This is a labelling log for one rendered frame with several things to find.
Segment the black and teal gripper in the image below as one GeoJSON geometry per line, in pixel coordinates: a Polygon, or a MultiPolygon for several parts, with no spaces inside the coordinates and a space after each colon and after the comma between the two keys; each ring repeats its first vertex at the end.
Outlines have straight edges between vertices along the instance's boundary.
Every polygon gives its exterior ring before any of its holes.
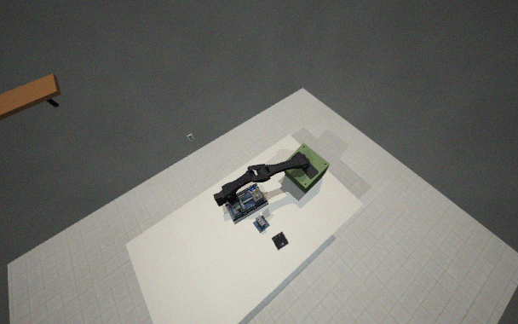
{"type": "Polygon", "coordinates": [[[234,201],[232,203],[230,203],[231,205],[234,205],[235,203],[239,202],[239,197],[237,196],[237,194],[234,195],[234,197],[232,198],[234,201]]]}

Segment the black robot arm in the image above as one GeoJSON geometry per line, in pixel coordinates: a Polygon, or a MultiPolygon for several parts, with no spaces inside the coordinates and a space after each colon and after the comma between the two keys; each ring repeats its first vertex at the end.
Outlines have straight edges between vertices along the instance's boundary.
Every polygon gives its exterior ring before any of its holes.
{"type": "Polygon", "coordinates": [[[309,163],[310,161],[308,158],[306,158],[305,154],[297,152],[292,156],[292,159],[275,165],[251,165],[247,167],[248,171],[243,176],[239,177],[238,179],[232,182],[226,183],[222,186],[221,192],[213,194],[214,199],[219,206],[224,205],[224,203],[226,203],[227,201],[229,203],[232,203],[234,201],[232,198],[234,197],[236,192],[247,183],[266,182],[271,179],[271,176],[290,169],[301,168],[308,175],[309,178],[313,178],[319,172],[313,167],[311,163],[309,163]],[[257,175],[255,175],[255,172],[253,170],[257,172],[257,175]]]}

